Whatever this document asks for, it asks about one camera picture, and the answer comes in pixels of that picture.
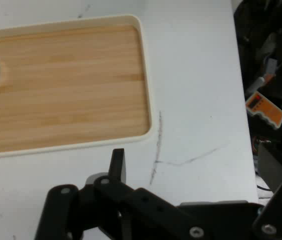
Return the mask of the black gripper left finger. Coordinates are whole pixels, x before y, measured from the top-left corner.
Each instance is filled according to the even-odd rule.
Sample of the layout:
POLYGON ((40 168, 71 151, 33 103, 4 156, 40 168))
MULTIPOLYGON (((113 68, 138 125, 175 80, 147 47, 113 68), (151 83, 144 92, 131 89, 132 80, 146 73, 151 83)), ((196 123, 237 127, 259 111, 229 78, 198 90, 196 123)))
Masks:
POLYGON ((78 189, 71 184, 47 194, 37 240, 80 240, 99 228, 112 240, 191 240, 194 218, 149 191, 123 182, 124 149, 112 152, 109 171, 78 189))

